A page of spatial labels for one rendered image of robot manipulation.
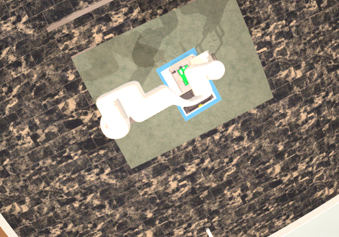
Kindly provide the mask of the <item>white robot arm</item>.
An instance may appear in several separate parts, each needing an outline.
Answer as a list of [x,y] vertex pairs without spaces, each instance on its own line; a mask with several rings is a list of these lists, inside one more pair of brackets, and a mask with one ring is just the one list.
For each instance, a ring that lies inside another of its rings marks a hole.
[[187,107],[208,98],[212,94],[209,80],[219,79],[225,72],[222,62],[208,61],[208,56],[206,51],[189,60],[190,66],[184,71],[194,93],[190,99],[181,98],[166,85],[144,93],[138,81],[130,81],[101,95],[96,104],[102,114],[102,132],[108,138],[119,139],[130,130],[130,116],[142,122],[171,105]]

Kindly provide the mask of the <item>green circuit board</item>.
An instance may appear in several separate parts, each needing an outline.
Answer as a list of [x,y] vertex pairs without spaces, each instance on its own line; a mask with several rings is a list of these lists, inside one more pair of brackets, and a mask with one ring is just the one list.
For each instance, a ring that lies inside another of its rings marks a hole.
[[186,68],[187,68],[187,65],[186,65],[185,67],[181,68],[180,70],[178,70],[178,72],[179,72],[180,76],[182,77],[184,83],[185,83],[186,85],[188,85],[189,82],[188,82],[188,80],[187,80],[187,78],[186,78],[186,76],[185,76],[185,73],[184,73],[184,71],[185,71]]

